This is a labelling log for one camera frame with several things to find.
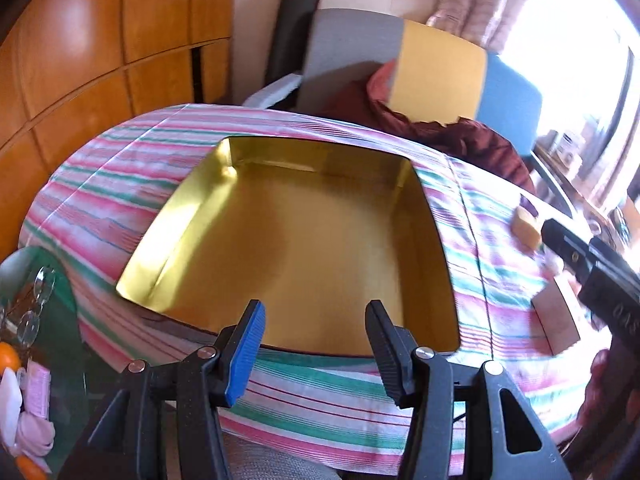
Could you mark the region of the wooden wardrobe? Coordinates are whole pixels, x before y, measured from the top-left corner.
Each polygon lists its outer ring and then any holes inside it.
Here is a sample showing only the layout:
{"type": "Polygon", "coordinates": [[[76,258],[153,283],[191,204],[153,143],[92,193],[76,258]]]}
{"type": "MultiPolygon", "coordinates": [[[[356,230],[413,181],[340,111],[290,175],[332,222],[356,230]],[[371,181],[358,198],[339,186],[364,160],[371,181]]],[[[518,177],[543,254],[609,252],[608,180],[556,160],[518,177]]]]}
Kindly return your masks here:
{"type": "Polygon", "coordinates": [[[1,0],[1,251],[52,172],[150,110],[224,102],[233,0],[1,0]]]}

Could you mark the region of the green glass side table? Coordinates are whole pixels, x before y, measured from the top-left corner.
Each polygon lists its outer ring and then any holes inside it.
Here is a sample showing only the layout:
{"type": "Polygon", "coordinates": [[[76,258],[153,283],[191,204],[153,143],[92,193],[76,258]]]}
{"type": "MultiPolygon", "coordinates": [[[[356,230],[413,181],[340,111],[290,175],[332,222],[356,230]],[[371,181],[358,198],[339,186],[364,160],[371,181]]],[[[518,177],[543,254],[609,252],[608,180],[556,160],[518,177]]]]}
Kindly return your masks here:
{"type": "Polygon", "coordinates": [[[26,247],[9,255],[1,263],[1,310],[6,312],[1,333],[17,344],[22,358],[33,360],[51,372],[50,419],[55,439],[44,461],[55,479],[89,416],[84,344],[76,300],[62,263],[41,247],[26,247]],[[55,270],[54,291],[40,316],[36,341],[23,349],[17,342],[17,325],[26,310],[34,277],[42,266],[55,270]]]}

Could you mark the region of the dark red jacket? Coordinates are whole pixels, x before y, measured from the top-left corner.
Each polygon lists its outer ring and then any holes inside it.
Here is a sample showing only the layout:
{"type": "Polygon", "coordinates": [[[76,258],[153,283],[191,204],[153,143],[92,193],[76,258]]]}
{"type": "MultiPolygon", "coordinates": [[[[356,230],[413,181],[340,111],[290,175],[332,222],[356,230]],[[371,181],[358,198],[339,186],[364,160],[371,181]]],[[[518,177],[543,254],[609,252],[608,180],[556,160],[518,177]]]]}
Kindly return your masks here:
{"type": "Polygon", "coordinates": [[[413,122],[407,116],[391,110],[384,100],[395,64],[391,60],[369,78],[346,84],[326,103],[319,115],[434,148],[484,169],[529,193],[535,192],[529,169],[512,143],[481,122],[464,117],[447,125],[440,122],[413,122]]]}

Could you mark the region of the gold square tin tray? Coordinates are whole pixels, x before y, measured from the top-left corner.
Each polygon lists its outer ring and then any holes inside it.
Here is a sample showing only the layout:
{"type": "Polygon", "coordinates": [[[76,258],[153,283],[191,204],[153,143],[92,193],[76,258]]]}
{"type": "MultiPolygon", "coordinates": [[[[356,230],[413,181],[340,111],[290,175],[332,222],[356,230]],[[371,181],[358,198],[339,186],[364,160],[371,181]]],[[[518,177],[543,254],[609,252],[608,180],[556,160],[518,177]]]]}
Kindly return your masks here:
{"type": "Polygon", "coordinates": [[[454,352],[450,273],[416,165],[373,148],[228,136],[178,185],[117,292],[163,328],[215,333],[250,300],[271,348],[368,356],[381,301],[422,346],[454,352]]]}

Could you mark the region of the pink white items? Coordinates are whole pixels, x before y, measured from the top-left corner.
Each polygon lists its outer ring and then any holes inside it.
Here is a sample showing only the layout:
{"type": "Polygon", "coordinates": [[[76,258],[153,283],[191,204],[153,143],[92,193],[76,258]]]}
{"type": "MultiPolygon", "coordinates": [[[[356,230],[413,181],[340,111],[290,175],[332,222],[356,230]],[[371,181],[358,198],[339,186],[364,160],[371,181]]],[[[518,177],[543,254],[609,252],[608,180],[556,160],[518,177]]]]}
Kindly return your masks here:
{"type": "Polygon", "coordinates": [[[2,373],[1,444],[14,456],[43,458],[52,451],[51,379],[50,370],[33,360],[17,372],[2,373]]]}

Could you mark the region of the cream box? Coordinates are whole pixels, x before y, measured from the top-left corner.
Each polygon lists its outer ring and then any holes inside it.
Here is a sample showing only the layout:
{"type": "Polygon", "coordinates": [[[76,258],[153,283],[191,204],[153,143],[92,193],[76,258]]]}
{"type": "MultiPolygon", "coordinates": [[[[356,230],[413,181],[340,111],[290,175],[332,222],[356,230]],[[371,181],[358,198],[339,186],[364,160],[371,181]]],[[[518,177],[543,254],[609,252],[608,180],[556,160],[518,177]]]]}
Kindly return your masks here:
{"type": "Polygon", "coordinates": [[[552,278],[532,298],[552,356],[564,352],[582,339],[582,310],[574,290],[564,276],[552,278]]]}

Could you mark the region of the yellow sponge block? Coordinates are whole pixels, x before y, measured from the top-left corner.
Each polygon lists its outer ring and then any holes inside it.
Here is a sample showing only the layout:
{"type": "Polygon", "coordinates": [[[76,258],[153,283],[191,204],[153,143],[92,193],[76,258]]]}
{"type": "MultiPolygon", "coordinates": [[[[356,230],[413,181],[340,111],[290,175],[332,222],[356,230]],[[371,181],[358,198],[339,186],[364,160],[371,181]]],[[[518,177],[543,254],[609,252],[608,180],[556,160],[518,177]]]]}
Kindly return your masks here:
{"type": "Polygon", "coordinates": [[[517,206],[510,224],[512,234],[529,250],[536,250],[541,244],[540,224],[523,206],[517,206]]]}

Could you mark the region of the shelf with clutter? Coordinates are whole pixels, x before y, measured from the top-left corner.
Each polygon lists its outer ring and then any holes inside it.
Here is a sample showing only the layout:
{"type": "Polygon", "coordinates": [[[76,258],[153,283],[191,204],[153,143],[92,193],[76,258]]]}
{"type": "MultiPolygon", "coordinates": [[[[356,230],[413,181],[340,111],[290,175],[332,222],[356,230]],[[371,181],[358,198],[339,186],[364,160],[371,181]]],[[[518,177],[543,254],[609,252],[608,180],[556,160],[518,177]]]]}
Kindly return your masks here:
{"type": "Polygon", "coordinates": [[[590,120],[572,138],[551,130],[534,154],[559,183],[570,204],[623,246],[639,239],[639,122],[607,136],[590,120]]]}

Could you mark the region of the black rolled mat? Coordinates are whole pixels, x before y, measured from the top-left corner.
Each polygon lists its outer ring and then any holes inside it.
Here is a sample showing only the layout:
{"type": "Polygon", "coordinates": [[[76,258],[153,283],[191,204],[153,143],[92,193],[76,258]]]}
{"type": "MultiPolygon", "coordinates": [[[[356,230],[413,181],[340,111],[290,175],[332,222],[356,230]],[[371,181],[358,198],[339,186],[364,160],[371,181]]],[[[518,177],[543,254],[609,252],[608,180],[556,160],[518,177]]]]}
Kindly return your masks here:
{"type": "Polygon", "coordinates": [[[280,0],[265,69],[271,84],[304,65],[307,42],[318,0],[280,0]]]}

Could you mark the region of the striped pink green tablecloth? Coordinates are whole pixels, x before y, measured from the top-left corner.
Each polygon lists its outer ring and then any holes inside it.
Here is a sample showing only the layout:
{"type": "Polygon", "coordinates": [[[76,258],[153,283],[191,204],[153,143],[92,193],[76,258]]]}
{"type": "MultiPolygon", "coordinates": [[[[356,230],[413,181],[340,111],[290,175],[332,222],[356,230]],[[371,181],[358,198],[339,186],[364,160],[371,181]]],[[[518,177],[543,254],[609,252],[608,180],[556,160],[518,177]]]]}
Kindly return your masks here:
{"type": "MultiPolygon", "coordinates": [[[[543,287],[541,254],[523,252],[510,220],[520,190],[426,146],[326,118],[183,104],[106,130],[60,156],[20,233],[63,263],[81,335],[110,367],[133,359],[163,364],[193,350],[146,326],[115,285],[170,193],[225,136],[257,134],[378,148],[413,162],[434,212],[454,282],[461,346],[454,362],[501,362],[555,441],[576,431],[590,365],[611,341],[586,330],[552,356],[530,300],[543,287]]],[[[335,469],[393,474],[410,415],[398,410],[369,360],[265,350],[244,396],[221,415],[238,437],[335,469]]]]}

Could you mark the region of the orange fruit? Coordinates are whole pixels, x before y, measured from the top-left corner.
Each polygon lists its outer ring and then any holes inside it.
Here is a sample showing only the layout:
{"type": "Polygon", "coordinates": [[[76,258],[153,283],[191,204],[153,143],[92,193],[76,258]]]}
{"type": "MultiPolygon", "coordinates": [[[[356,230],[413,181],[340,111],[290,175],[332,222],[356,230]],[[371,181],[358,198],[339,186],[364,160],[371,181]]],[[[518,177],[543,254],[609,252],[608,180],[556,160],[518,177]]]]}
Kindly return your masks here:
{"type": "Polygon", "coordinates": [[[16,373],[22,366],[22,360],[17,351],[4,341],[0,342],[0,375],[6,370],[16,373]]]}

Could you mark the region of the glasses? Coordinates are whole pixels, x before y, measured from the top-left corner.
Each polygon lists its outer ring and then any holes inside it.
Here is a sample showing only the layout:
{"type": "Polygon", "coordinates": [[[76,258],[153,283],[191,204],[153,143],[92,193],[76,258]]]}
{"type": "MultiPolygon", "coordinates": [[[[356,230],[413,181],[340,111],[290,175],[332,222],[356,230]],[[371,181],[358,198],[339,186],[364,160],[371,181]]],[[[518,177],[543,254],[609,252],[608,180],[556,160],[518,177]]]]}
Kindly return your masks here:
{"type": "Polygon", "coordinates": [[[17,342],[23,349],[30,348],[36,341],[40,329],[40,316],[53,294],[55,281],[55,270],[50,266],[42,266],[34,277],[32,292],[16,331],[17,342]]]}

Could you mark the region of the purple origami paper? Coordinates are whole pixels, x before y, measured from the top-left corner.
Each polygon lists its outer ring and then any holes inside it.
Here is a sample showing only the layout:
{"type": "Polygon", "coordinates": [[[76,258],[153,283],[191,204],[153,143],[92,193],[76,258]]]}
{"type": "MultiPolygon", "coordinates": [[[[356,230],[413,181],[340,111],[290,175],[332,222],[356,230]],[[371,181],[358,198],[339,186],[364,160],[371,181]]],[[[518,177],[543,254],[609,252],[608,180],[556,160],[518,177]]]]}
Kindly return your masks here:
{"type": "Polygon", "coordinates": [[[535,205],[524,195],[520,198],[520,206],[528,211],[533,218],[537,218],[539,216],[539,212],[535,205]]]}

